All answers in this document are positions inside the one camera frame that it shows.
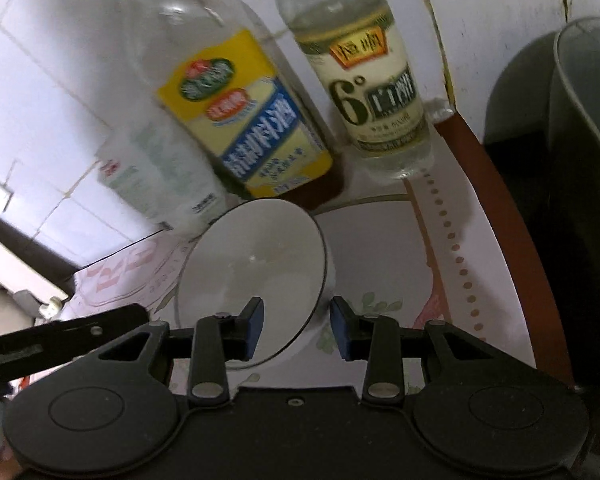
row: clear liquid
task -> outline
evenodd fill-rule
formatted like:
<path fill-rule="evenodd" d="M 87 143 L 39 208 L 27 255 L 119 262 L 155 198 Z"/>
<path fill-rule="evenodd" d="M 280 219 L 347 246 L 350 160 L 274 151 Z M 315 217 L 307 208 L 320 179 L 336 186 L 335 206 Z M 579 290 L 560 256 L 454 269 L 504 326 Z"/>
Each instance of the clear liquid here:
<path fill-rule="evenodd" d="M 326 0 L 295 17 L 289 29 L 296 38 L 328 34 L 363 20 L 366 16 L 382 12 L 388 7 L 386 0 Z M 356 149 L 360 164 L 373 176 L 381 178 L 406 178 L 433 164 L 429 120 L 425 120 L 414 132 L 414 140 L 400 150 L 369 156 Z"/>

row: bowl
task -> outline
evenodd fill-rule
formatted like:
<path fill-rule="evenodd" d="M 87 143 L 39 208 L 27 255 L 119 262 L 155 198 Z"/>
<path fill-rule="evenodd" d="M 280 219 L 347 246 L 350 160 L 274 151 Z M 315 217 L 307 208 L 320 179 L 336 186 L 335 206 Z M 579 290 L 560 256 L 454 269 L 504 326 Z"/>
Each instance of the bowl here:
<path fill-rule="evenodd" d="M 182 327 L 193 327 L 262 298 L 264 325 L 253 359 L 227 363 L 248 368 L 304 348 L 326 319 L 334 282 L 314 219 L 291 202 L 263 198 L 225 213 L 202 235 L 182 270 L 176 313 Z"/>

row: plastic bottle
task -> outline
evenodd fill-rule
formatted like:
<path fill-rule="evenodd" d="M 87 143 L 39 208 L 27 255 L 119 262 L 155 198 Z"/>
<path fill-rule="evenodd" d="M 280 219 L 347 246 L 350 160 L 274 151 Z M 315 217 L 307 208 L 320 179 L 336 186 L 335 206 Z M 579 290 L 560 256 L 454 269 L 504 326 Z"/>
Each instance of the plastic bottle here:
<path fill-rule="evenodd" d="M 403 178 L 432 164 L 430 126 L 387 0 L 276 0 L 362 163 Z"/>
<path fill-rule="evenodd" d="M 312 209 L 342 172 L 263 53 L 237 0 L 120 0 L 132 64 L 158 99 L 256 198 Z"/>

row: brown edge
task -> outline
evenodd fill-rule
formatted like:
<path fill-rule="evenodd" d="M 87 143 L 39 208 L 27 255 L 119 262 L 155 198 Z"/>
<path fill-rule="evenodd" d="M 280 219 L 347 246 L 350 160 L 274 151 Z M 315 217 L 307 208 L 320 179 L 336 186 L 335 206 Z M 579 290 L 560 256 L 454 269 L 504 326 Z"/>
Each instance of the brown edge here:
<path fill-rule="evenodd" d="M 536 367 L 573 385 L 571 361 L 554 295 L 509 190 L 459 114 L 437 124 L 436 129 L 474 186 L 500 244 L 525 315 Z"/>

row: yellow label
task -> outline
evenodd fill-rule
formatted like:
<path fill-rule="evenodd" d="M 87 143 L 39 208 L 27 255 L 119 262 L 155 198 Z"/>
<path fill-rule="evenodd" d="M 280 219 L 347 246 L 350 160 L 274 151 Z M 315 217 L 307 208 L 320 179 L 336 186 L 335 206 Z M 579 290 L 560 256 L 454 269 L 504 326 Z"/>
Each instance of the yellow label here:
<path fill-rule="evenodd" d="M 157 94 L 257 198 L 315 180 L 333 163 L 248 30 L 182 63 Z"/>
<path fill-rule="evenodd" d="M 339 38 L 329 50 L 345 70 L 349 69 L 358 63 L 387 53 L 384 30 L 378 25 L 364 28 Z"/>
<path fill-rule="evenodd" d="M 296 41 L 365 154 L 378 156 L 424 140 L 424 108 L 388 7 Z"/>

